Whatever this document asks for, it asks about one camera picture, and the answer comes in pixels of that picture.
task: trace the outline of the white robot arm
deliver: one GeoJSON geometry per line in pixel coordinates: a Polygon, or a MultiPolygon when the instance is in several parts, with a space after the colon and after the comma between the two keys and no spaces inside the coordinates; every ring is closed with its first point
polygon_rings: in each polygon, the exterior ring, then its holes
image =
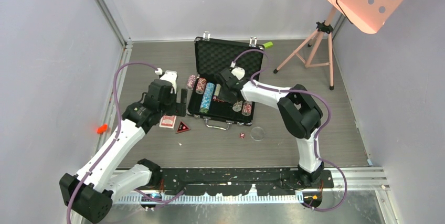
{"type": "MultiPolygon", "coordinates": [[[[279,90],[290,88],[266,84],[261,85],[268,90],[258,88],[259,82],[254,84],[246,81],[243,79],[244,74],[241,68],[227,68],[217,75],[217,82],[222,86],[219,97],[231,102],[239,99],[259,102],[279,110],[287,130],[295,136],[298,145],[299,171],[301,171],[299,181],[303,185],[310,185],[324,169],[323,162],[316,158],[314,150],[314,135],[320,127],[321,109],[309,95],[280,92],[279,90]]],[[[130,149],[160,121],[162,116],[174,114],[185,116],[187,91],[182,90],[181,102],[176,103],[176,79],[176,72],[166,71],[160,79],[150,84],[143,99],[127,107],[122,115],[119,139],[81,185],[72,205],[74,211],[92,223],[97,223],[107,215],[113,201],[135,188],[159,184],[162,179],[161,168],[146,159],[140,160],[133,168],[118,176],[113,178],[111,176],[130,149]]],[[[293,89],[305,90],[301,85],[296,85],[293,89]]],[[[61,178],[59,184],[65,205],[68,205],[74,188],[80,182],[79,176],[88,173],[91,166],[110,146],[115,136],[116,131],[74,176],[65,174],[61,178]]]]}
{"type": "Polygon", "coordinates": [[[242,98],[279,110],[287,130],[296,139],[300,154],[299,167],[305,171],[301,181],[304,184],[314,182],[324,169],[323,162],[317,158],[319,146],[317,145],[316,148],[317,153],[314,148],[314,136],[320,127],[320,120],[323,116],[321,109],[310,95],[280,92],[280,90],[289,89],[306,90],[302,85],[297,84],[293,88],[275,87],[258,81],[252,83],[243,79],[244,75],[244,69],[235,67],[234,64],[230,68],[224,69],[216,77],[222,87],[219,98],[233,103],[242,98]]]}
{"type": "Polygon", "coordinates": [[[89,173],[92,165],[100,160],[93,172],[81,185],[72,209],[92,223],[101,221],[108,213],[114,200],[126,195],[135,188],[157,185],[162,178],[161,168],[146,159],[140,160],[133,168],[111,178],[117,166],[130,149],[155,126],[164,115],[185,116],[187,90],[181,92],[181,102],[176,102],[177,73],[166,71],[159,79],[149,85],[143,98],[129,105],[122,115],[121,132],[114,141],[117,131],[108,138],[94,157],[74,176],[64,174],[59,185],[65,205],[71,198],[80,176],[89,173]]]}

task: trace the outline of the white wall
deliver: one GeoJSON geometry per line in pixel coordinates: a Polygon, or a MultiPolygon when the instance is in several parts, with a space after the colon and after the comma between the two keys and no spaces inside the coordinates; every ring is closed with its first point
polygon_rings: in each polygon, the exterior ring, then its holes
{"type": "Polygon", "coordinates": [[[326,18],[326,0],[113,0],[133,40],[303,38],[326,18]]]}
{"type": "Polygon", "coordinates": [[[0,0],[0,49],[1,223],[60,223],[121,46],[94,0],[0,0]]]}
{"type": "Polygon", "coordinates": [[[370,158],[404,223],[443,223],[445,0],[405,0],[375,35],[346,25],[334,46],[370,158]]]}

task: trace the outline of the pink tripod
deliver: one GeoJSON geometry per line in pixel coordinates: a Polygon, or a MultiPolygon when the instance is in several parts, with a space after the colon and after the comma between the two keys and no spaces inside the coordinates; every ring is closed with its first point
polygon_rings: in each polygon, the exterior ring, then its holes
{"type": "Polygon", "coordinates": [[[292,52],[286,60],[283,61],[275,70],[273,73],[278,73],[278,71],[286,64],[294,55],[297,55],[298,58],[304,63],[304,66],[306,68],[313,68],[313,67],[321,67],[321,66],[329,66],[329,75],[330,75],[330,85],[329,89],[334,89],[334,72],[333,72],[333,66],[332,66],[332,31],[334,30],[331,26],[331,21],[334,18],[335,12],[337,9],[335,6],[332,6],[331,11],[329,12],[329,16],[327,19],[320,23],[317,22],[317,28],[315,31],[309,35],[309,37],[303,41],[302,44],[300,44],[294,52],[292,52]],[[328,52],[329,52],[329,62],[326,63],[319,63],[319,64],[311,64],[312,59],[315,56],[315,53],[317,52],[317,49],[319,48],[319,45],[321,43],[321,40],[323,39],[323,35],[327,34],[327,45],[328,45],[328,52]],[[311,54],[309,55],[308,60],[303,59],[303,57],[298,53],[305,45],[308,45],[308,47],[314,46],[312,48],[311,54]]]}

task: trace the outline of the case latch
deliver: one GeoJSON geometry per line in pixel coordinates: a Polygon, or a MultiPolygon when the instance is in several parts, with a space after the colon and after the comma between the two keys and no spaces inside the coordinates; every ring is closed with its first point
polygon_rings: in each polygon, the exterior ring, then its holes
{"type": "Polygon", "coordinates": [[[257,38],[250,37],[249,47],[256,47],[256,46],[257,46],[257,38]]]}
{"type": "Polygon", "coordinates": [[[209,31],[204,31],[203,39],[204,40],[210,40],[210,32],[209,31]]]}

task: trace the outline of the wood grain floor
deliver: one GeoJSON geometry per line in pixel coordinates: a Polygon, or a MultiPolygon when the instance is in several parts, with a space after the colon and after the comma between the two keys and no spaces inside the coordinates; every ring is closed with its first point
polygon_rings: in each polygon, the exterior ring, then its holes
{"type": "MultiPolygon", "coordinates": [[[[363,142],[357,132],[355,119],[349,105],[345,87],[334,61],[335,90],[329,90],[328,67],[305,69],[303,63],[294,57],[277,74],[276,68],[302,41],[277,40],[267,49],[271,57],[270,69],[261,74],[263,83],[291,87],[299,83],[310,91],[320,94],[332,107],[332,120],[320,134],[321,155],[340,166],[366,166],[363,142]]],[[[305,47],[306,57],[310,48],[305,47]]],[[[162,68],[178,72],[178,88],[185,86],[190,74],[196,73],[193,42],[141,42],[135,43],[130,61],[146,61],[162,68]]],[[[315,55],[314,63],[327,61],[327,42],[323,41],[315,55]]],[[[156,78],[154,72],[145,66],[130,66],[127,70],[120,98],[121,111],[130,103],[139,100],[142,92],[156,78]]],[[[326,119],[326,108],[319,103],[326,119]]],[[[175,134],[175,129],[155,126],[139,141],[122,161],[120,168],[132,167],[138,160],[147,158],[161,167],[272,167],[297,166],[298,149],[296,141],[283,124],[279,112],[257,104],[253,126],[232,125],[228,131],[209,129],[204,121],[187,116],[178,118],[191,127],[191,131],[175,134]],[[250,138],[254,126],[262,127],[265,138],[256,142],[250,138]],[[240,133],[246,137],[240,139],[240,133]]]]}

